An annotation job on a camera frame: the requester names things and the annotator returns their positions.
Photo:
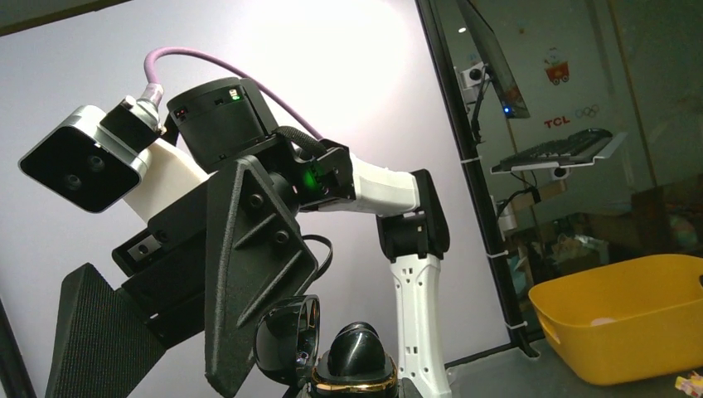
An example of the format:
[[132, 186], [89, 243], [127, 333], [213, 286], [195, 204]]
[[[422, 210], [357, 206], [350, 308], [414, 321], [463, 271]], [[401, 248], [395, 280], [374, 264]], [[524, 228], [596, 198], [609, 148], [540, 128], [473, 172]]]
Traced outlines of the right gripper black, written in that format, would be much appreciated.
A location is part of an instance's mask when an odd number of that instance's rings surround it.
[[279, 173], [247, 155], [148, 221], [116, 248], [123, 300], [86, 263], [61, 283], [46, 397], [127, 397], [166, 348], [205, 333], [205, 377], [236, 395], [266, 310], [303, 293], [318, 262]]

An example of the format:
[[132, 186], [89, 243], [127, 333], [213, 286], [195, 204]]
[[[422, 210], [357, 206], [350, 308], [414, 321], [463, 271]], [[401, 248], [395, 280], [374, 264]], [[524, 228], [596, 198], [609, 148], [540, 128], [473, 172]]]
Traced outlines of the black earbud case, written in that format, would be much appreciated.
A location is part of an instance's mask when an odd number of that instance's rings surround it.
[[332, 376], [327, 369], [330, 348], [325, 352], [319, 348], [320, 326], [318, 296], [304, 295], [278, 301], [256, 327], [256, 366], [270, 380], [288, 387], [286, 397], [400, 396], [399, 371], [386, 350], [385, 370], [379, 374]]

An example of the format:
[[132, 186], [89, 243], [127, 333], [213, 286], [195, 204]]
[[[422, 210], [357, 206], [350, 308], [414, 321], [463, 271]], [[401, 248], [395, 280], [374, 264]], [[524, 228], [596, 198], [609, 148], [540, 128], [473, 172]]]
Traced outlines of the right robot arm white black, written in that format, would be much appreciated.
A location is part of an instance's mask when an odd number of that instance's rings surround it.
[[[258, 367], [288, 396], [448, 397], [436, 321], [446, 219], [429, 172], [394, 172], [344, 145], [280, 126], [266, 92], [225, 78], [168, 102], [150, 83], [110, 111], [83, 105], [36, 146], [24, 173], [90, 213], [125, 201], [146, 229], [113, 252], [112, 289], [92, 264], [68, 274], [46, 395], [126, 397], [166, 351], [204, 337], [205, 376], [233, 397]], [[399, 353], [367, 323], [319, 350], [319, 263], [302, 212], [376, 218], [395, 279]]]

